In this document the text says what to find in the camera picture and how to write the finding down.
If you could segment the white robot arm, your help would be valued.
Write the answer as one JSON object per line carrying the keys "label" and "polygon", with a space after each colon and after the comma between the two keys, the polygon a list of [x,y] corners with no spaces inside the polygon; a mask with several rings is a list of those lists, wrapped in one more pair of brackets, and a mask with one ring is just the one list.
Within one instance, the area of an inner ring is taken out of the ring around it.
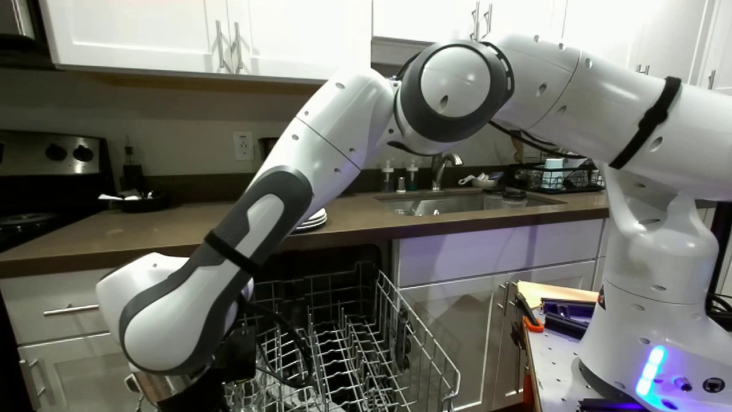
{"label": "white robot arm", "polygon": [[698,208],[732,200],[732,96],[527,34],[432,43],[395,81],[331,75],[192,254],[107,272],[95,297],[145,397],[173,398],[212,368],[261,265],[373,149],[439,157],[482,126],[603,175],[610,237],[580,364],[652,412],[729,412],[729,335],[704,309],[718,241]]}

